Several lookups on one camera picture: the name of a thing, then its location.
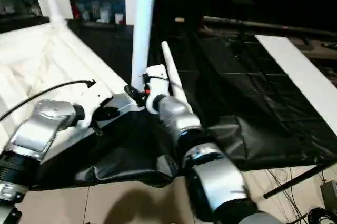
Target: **black fabric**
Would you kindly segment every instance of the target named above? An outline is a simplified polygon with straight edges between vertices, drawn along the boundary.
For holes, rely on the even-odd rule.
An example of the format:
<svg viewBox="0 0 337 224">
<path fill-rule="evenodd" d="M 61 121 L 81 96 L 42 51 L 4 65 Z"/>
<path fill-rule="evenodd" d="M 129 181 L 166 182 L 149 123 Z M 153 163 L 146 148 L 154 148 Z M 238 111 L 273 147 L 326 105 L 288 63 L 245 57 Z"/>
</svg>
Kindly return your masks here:
<svg viewBox="0 0 337 224">
<path fill-rule="evenodd" d="M 130 81 L 129 27 L 72 29 Z M 168 41 L 193 110 L 241 170 L 336 161 L 336 135 L 256 40 L 154 31 L 150 65 L 164 63 L 161 40 Z M 128 113 L 102 131 L 43 164 L 35 189 L 127 180 L 165 186 L 179 175 L 172 141 L 155 116 Z"/>
</svg>

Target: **wire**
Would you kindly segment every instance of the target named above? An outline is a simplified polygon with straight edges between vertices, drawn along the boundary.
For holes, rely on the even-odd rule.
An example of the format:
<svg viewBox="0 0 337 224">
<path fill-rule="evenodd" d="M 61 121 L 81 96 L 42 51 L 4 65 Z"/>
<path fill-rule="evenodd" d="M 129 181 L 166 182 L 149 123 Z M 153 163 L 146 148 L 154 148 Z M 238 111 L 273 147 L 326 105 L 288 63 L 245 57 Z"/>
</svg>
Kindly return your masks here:
<svg viewBox="0 0 337 224">
<path fill-rule="evenodd" d="M 26 100 L 20 102 L 19 104 L 17 104 L 16 106 L 14 106 L 13 108 L 11 108 L 10 110 L 8 110 L 6 113 L 4 113 L 3 115 L 0 116 L 0 121 L 4 120 L 8 115 L 10 115 L 12 112 L 14 112 L 15 110 L 17 110 L 18 108 L 22 107 L 23 105 L 27 104 L 28 102 L 32 101 L 33 99 L 48 93 L 52 90 L 55 90 L 57 88 L 63 87 L 63 86 L 67 86 L 67 85 L 72 85 L 72 84 L 80 84 L 80 83 L 85 83 L 87 84 L 88 87 L 92 86 L 95 82 L 94 81 L 89 81 L 89 80 L 77 80 L 77 81 L 70 81 L 70 82 L 65 82 L 56 86 L 53 86 L 47 90 L 41 91 L 29 98 L 27 98 Z"/>
<path fill-rule="evenodd" d="M 269 169 L 268 169 L 267 171 L 271 174 L 271 176 L 274 178 L 274 180 L 275 180 L 275 181 L 278 183 L 278 185 L 280 186 L 281 183 L 277 180 L 276 176 L 275 176 Z M 287 198 L 288 202 L 291 204 L 292 210 L 293 210 L 295 216 L 298 217 L 298 218 L 300 218 L 300 217 L 302 216 L 302 214 L 301 214 L 301 212 L 299 211 L 299 209 L 298 209 L 296 203 L 291 199 L 291 197 L 290 197 L 290 195 L 288 194 L 287 191 L 283 191 L 283 193 L 284 193 L 285 197 Z"/>
<path fill-rule="evenodd" d="M 325 184 L 326 179 L 325 179 L 325 177 L 324 177 L 324 170 L 322 171 L 322 178 L 323 178 L 323 184 Z"/>
<path fill-rule="evenodd" d="M 156 78 L 156 79 L 166 80 L 166 81 L 169 82 L 170 84 L 172 84 L 172 85 L 174 85 L 174 86 L 176 86 L 176 87 L 179 87 L 182 91 L 185 91 L 185 90 L 182 88 L 181 85 L 179 85 L 179 84 L 177 84 L 177 83 L 175 83 L 175 82 L 173 82 L 173 81 L 171 81 L 171 80 L 169 80 L 169 79 L 161 78 L 161 77 L 157 77 L 157 76 L 151 76 L 151 77 L 148 77 L 148 79 L 151 79 L 151 78 Z"/>
<path fill-rule="evenodd" d="M 270 179 L 270 177 L 268 176 L 268 173 L 266 172 L 266 170 L 264 170 L 264 172 L 266 173 L 266 176 L 267 176 L 267 177 L 268 177 L 268 179 L 269 179 L 270 185 L 272 185 L 272 180 L 271 180 L 271 179 Z M 279 198 L 277 198 L 277 200 L 279 201 L 279 203 L 280 203 L 280 206 L 281 206 L 281 208 L 282 208 L 282 211 L 283 211 L 283 213 L 284 213 L 284 216 L 285 216 L 286 220 L 288 221 L 287 223 L 289 223 L 288 216 L 286 215 L 286 213 L 285 213 L 285 211 L 284 211 L 284 208 L 283 208 L 283 205 L 282 205 L 282 203 L 281 203 L 280 199 L 279 199 Z"/>
<path fill-rule="evenodd" d="M 332 220 L 337 223 L 337 215 L 321 207 L 313 208 L 308 213 L 309 224 L 320 224 L 322 220 Z"/>
</svg>

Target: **white panel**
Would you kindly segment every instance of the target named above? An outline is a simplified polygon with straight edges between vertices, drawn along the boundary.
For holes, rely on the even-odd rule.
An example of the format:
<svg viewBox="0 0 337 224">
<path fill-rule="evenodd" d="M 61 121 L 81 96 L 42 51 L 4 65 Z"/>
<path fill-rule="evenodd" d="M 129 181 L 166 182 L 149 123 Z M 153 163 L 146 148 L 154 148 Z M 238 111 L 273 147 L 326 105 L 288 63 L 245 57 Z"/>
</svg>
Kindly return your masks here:
<svg viewBox="0 0 337 224">
<path fill-rule="evenodd" d="M 337 135 L 337 88 L 287 38 L 255 37 Z"/>
</svg>

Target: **white bracket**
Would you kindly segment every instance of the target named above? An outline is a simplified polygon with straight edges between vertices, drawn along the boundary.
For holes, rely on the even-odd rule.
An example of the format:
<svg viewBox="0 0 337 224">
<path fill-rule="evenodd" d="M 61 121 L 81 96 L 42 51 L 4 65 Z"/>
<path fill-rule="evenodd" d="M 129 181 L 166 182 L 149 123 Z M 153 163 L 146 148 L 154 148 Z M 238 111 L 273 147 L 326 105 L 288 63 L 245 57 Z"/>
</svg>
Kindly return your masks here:
<svg viewBox="0 0 337 224">
<path fill-rule="evenodd" d="M 146 100 L 146 109 L 151 114 L 158 114 L 158 112 L 153 108 L 153 101 L 155 97 L 160 94 L 169 96 L 169 81 L 167 79 L 166 69 L 164 65 L 154 65 L 146 69 L 146 73 L 150 78 L 148 86 L 150 88 L 150 94 Z"/>
</svg>

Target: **black cable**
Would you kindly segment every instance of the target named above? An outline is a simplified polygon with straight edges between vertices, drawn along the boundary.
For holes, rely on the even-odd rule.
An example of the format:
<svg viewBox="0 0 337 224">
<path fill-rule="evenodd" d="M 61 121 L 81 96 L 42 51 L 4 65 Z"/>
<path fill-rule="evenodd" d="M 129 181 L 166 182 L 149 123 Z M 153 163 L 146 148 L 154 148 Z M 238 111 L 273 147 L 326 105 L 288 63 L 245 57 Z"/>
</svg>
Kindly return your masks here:
<svg viewBox="0 0 337 224">
<path fill-rule="evenodd" d="M 166 79 L 166 78 L 161 78 L 161 77 L 157 77 L 157 76 L 149 76 L 149 77 L 147 77 L 148 78 L 148 80 L 150 80 L 151 78 L 156 78 L 156 79 L 162 79 L 162 80 L 166 80 L 167 82 L 169 82 L 170 84 L 172 84 L 172 85 L 174 85 L 174 86 L 176 86 L 176 87 L 179 87 L 182 91 L 185 91 L 180 85 L 178 85 L 177 83 L 175 83 L 175 82 L 173 82 L 173 81 L 171 81 L 171 80 L 169 80 L 169 79 Z"/>
<path fill-rule="evenodd" d="M 323 178 L 323 184 L 325 184 L 326 179 L 325 179 L 325 177 L 324 177 L 324 170 L 322 171 L 322 178 Z"/>
<path fill-rule="evenodd" d="M 280 186 L 281 183 L 277 180 L 276 176 L 275 176 L 269 169 L 268 169 L 267 171 L 271 174 L 271 176 L 274 178 L 274 180 L 275 180 L 275 181 L 279 184 L 279 186 Z M 287 200 L 289 201 L 289 203 L 291 203 L 294 214 L 297 215 L 298 218 L 301 217 L 302 214 L 301 214 L 299 208 L 297 207 L 296 203 L 291 199 L 291 197 L 290 197 L 290 195 L 288 194 L 288 192 L 287 192 L 287 191 L 283 191 L 283 193 L 284 193 L 285 197 L 287 198 Z"/>
<path fill-rule="evenodd" d="M 289 171 L 290 171 L 290 180 L 292 180 L 292 179 L 293 179 L 293 172 L 292 172 L 292 170 L 291 170 L 290 167 L 289 167 Z M 296 202 L 295 202 L 294 193 L 293 193 L 293 187 L 290 187 L 290 192 L 291 192 L 291 196 L 292 196 L 292 199 L 293 199 L 294 207 L 296 208 L 297 212 L 298 212 L 299 215 L 301 216 L 302 214 L 301 214 L 301 212 L 300 212 L 300 210 L 299 210 L 299 208 L 297 207 L 297 204 L 296 204 Z"/>
<path fill-rule="evenodd" d="M 67 85 L 72 85 L 72 84 L 80 84 L 80 83 L 85 83 L 87 84 L 88 87 L 91 87 L 95 82 L 94 81 L 89 81 L 89 80 L 77 80 L 77 81 L 70 81 L 70 82 L 65 82 L 56 86 L 53 86 L 47 90 L 41 91 L 29 98 L 27 98 L 26 100 L 20 102 L 19 104 L 17 104 L 16 106 L 14 106 L 13 108 L 11 108 L 10 110 L 8 110 L 6 113 L 4 113 L 3 115 L 0 116 L 0 121 L 4 120 L 8 115 L 10 115 L 12 112 L 14 112 L 15 110 L 17 110 L 18 108 L 22 107 L 23 105 L 25 105 L 26 103 L 30 102 L 31 100 L 45 94 L 48 93 L 52 90 L 55 90 L 57 88 L 63 87 L 63 86 L 67 86 Z"/>
<path fill-rule="evenodd" d="M 321 207 L 313 208 L 308 213 L 309 224 L 320 224 L 322 220 L 332 220 L 337 223 L 337 215 Z"/>
</svg>

